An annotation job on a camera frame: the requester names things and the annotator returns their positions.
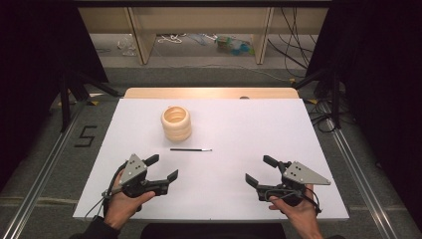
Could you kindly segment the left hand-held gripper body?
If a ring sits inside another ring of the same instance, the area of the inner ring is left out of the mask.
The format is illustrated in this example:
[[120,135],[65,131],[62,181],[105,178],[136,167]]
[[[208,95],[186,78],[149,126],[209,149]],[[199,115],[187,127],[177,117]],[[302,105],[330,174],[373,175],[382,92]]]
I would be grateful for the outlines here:
[[135,198],[145,192],[153,191],[156,196],[165,195],[168,192],[169,181],[167,179],[150,181],[146,179],[149,166],[144,164],[144,159],[132,154],[126,162],[123,174],[120,178],[121,191],[130,198]]

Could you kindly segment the clear plastic wrap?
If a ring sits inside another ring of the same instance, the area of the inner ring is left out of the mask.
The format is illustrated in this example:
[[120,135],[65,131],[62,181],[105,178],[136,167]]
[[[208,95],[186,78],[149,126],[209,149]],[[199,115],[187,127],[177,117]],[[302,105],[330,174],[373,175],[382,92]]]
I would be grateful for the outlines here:
[[117,41],[116,45],[120,49],[123,56],[136,56],[136,48],[133,43],[133,38],[130,34],[124,35]]

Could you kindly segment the black curtain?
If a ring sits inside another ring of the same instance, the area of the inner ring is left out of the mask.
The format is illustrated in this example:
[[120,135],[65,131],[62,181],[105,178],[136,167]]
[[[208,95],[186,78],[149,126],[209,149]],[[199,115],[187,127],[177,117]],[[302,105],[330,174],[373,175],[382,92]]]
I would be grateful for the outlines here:
[[106,73],[73,0],[0,0],[0,190],[34,143],[61,80]]
[[331,0],[308,72],[330,66],[422,232],[422,0]]

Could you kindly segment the wooden table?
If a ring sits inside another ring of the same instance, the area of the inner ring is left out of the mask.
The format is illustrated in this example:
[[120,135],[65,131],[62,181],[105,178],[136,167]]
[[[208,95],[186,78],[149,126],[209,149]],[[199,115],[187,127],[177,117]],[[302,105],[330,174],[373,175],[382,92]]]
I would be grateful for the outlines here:
[[293,88],[129,88],[125,99],[298,99]]

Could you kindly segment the person's left hand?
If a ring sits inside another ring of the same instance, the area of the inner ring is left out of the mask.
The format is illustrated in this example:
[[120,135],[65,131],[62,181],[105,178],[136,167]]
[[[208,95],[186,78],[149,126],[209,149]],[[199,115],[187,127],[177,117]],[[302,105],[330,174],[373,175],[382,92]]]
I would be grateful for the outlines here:
[[104,223],[115,230],[120,230],[136,213],[137,209],[155,196],[153,191],[130,198],[119,192],[111,197]]

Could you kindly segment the person's dark lap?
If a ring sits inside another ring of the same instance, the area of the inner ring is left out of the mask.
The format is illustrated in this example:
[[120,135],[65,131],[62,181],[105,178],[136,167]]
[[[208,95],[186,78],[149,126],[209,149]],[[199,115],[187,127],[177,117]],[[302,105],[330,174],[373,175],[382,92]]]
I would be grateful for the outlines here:
[[287,239],[280,223],[150,223],[139,239]]

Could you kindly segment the person's right hand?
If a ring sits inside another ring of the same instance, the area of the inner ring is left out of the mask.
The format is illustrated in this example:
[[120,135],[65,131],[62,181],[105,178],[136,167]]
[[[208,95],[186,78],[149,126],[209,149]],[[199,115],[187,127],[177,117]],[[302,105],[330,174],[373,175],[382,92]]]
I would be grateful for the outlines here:
[[303,200],[300,204],[293,207],[276,196],[271,196],[270,202],[269,209],[279,210],[284,213],[297,232],[300,228],[319,228],[316,208],[311,202]]

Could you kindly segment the black tripod stand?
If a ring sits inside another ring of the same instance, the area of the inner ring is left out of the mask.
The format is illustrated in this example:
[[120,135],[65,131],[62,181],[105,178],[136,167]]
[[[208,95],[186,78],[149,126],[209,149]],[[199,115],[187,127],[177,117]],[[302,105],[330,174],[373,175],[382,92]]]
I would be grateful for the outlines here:
[[293,88],[299,90],[312,81],[319,80],[323,85],[330,86],[331,109],[328,114],[333,122],[334,129],[341,129],[339,122],[339,79],[337,73],[330,69],[320,69],[305,77],[298,83],[293,83]]
[[89,77],[88,75],[82,72],[66,70],[59,79],[59,90],[62,109],[61,132],[64,132],[71,123],[71,104],[69,100],[69,95],[73,94],[73,96],[78,102],[86,101],[90,97],[90,94],[85,88],[85,84],[92,85],[95,88],[109,94],[110,96],[121,97],[120,92],[112,89],[109,86],[106,86],[104,83],[96,81],[95,79]]

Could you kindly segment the white table cover board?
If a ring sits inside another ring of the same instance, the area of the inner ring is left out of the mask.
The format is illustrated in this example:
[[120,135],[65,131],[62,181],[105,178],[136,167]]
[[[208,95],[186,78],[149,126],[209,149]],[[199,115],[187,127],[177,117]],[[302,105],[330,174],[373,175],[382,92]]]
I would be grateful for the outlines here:
[[[163,132],[161,115],[172,100],[122,99],[75,210],[78,219],[96,215],[96,203],[117,168],[132,154],[159,160],[147,171],[160,180],[178,170],[166,195],[145,203],[136,218],[149,222],[270,222],[283,219],[260,201],[245,174],[277,185],[280,172],[263,161],[298,161],[325,178],[327,165],[308,112],[300,99],[181,100],[191,114],[192,134],[174,143]],[[170,148],[212,148],[171,151]]]

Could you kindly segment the metal floor rail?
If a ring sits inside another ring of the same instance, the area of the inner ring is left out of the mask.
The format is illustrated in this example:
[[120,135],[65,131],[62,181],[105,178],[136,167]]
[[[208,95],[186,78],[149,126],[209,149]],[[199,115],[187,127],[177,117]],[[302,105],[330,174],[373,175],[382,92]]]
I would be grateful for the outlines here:
[[333,110],[328,108],[327,103],[320,105],[321,110],[325,114],[329,114],[330,117],[327,120],[327,124],[331,127],[334,140],[342,154],[345,164],[350,171],[353,180],[365,202],[366,208],[368,209],[380,235],[383,239],[398,239],[397,234],[391,224],[387,213],[383,209],[380,201],[374,193],[367,177],[365,176],[362,168],[360,167],[357,158],[355,157],[348,141],[346,140],[339,124],[334,121]]
[[65,128],[53,127],[53,121],[59,120],[58,112],[48,117],[29,154],[0,190],[0,239],[19,238],[85,105],[71,105],[71,119]]

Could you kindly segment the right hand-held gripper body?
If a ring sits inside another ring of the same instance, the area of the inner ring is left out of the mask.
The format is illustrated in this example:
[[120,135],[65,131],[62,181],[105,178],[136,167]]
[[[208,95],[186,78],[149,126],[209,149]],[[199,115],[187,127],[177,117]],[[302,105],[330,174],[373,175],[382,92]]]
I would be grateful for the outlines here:
[[297,206],[304,199],[318,206],[318,203],[306,196],[307,184],[330,185],[328,179],[297,161],[279,161],[276,168],[282,175],[281,183],[275,186],[259,183],[256,192],[260,201],[269,202],[271,196],[276,196],[290,206]]

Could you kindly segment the light wooden shelf unit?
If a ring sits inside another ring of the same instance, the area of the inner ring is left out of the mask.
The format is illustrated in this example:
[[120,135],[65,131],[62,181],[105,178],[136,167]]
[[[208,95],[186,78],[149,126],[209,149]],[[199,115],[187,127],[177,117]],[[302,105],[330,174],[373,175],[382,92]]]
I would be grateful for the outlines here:
[[327,9],[308,7],[81,7],[79,12],[91,34],[130,34],[138,60],[148,63],[158,34],[249,34],[256,63],[264,63],[268,36],[317,35]]

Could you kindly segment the ringed wooden pen holder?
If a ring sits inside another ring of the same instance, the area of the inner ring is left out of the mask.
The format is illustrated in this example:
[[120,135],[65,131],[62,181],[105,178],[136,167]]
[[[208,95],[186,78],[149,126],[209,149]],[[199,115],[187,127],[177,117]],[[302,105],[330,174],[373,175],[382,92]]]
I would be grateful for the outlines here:
[[161,115],[161,123],[170,141],[183,141],[192,133],[190,112],[181,106],[168,107]]

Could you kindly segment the bag of plastic bottles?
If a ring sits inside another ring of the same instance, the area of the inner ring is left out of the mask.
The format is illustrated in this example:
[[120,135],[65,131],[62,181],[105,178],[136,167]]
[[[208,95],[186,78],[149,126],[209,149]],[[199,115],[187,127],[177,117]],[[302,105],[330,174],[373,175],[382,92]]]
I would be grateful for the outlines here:
[[254,55],[255,51],[247,41],[235,39],[227,36],[218,36],[215,40],[219,50],[228,52],[234,56],[241,54]]

